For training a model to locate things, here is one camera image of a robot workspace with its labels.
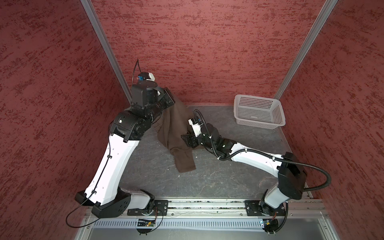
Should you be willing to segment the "brown trousers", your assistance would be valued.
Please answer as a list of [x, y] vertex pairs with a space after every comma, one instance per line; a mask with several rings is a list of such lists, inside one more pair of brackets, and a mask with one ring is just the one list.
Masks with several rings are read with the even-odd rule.
[[187, 135], [192, 130], [189, 120], [194, 117], [194, 113], [176, 96], [174, 100], [175, 104], [155, 119], [152, 128], [157, 132], [159, 142], [174, 156], [178, 172], [186, 173], [196, 169], [193, 149], [182, 139], [182, 135]]

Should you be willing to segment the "white plastic basket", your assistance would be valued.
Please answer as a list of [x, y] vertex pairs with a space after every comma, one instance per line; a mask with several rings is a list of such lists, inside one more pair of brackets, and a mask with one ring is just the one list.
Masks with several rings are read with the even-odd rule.
[[274, 130], [286, 125], [281, 102], [277, 99], [236, 95], [234, 116], [239, 125]]

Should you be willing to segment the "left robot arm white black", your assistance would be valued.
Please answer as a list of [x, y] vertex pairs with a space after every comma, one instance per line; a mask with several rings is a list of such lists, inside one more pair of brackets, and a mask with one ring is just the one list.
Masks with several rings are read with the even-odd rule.
[[82, 206], [91, 206], [92, 214], [99, 219], [116, 218], [131, 209], [147, 210], [150, 214], [154, 196], [143, 190], [124, 190], [119, 183], [144, 133], [174, 104], [168, 88], [161, 88], [152, 81], [134, 84], [131, 106], [112, 122], [99, 168], [89, 186], [76, 194], [75, 200]]

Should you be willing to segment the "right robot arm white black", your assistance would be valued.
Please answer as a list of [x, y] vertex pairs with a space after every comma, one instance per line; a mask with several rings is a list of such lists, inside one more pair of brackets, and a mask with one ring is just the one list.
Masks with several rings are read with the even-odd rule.
[[272, 189], [266, 190], [259, 202], [258, 211], [264, 216], [272, 216], [281, 211], [283, 203], [290, 199], [302, 198], [307, 173], [292, 153], [278, 155], [248, 148], [234, 140], [223, 138], [211, 124], [207, 128], [194, 124], [192, 130], [181, 138], [188, 147], [204, 147], [220, 161], [231, 160], [247, 164], [277, 178], [278, 183]]

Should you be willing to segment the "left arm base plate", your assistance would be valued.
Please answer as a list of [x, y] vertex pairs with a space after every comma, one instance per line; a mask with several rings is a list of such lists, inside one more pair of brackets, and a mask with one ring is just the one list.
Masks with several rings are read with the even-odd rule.
[[144, 209], [131, 209], [127, 210], [128, 216], [166, 216], [168, 211], [168, 200], [150, 200], [149, 204]]

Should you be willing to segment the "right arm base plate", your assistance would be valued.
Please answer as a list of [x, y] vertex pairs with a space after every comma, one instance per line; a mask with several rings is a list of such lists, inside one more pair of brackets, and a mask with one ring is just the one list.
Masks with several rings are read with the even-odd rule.
[[248, 217], [283, 217], [286, 214], [283, 204], [273, 209], [267, 204], [261, 204], [257, 200], [245, 200], [244, 203]]

